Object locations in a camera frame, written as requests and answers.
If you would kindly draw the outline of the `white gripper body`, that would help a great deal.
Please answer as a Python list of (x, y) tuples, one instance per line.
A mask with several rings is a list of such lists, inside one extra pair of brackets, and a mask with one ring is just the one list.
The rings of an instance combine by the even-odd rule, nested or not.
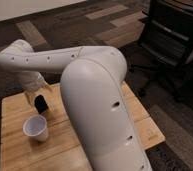
[(20, 83), (26, 91), (37, 91), (45, 85), (44, 77), (39, 72), (23, 72)]

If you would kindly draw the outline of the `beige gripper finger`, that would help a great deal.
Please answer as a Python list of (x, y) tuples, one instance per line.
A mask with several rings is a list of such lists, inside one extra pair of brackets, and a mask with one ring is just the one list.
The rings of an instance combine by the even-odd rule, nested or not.
[(53, 92), (53, 90), (51, 89), (50, 85), (48, 85), (48, 84), (44, 84), (42, 88), (44, 90), (47, 90), (47, 91), (51, 92), (51, 93)]
[(33, 92), (25, 91), (24, 92), (25, 97), (27, 99), (27, 102), (29, 103), (30, 106), (34, 105), (34, 99), (35, 99), (35, 94)]

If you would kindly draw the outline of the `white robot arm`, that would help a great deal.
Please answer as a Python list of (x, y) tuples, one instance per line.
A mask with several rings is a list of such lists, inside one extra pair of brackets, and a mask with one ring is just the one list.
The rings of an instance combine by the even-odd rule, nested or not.
[(36, 52), (16, 40), (0, 52), (0, 66), (61, 75), (62, 101), (93, 171), (152, 171), (122, 93), (127, 63), (117, 48)]

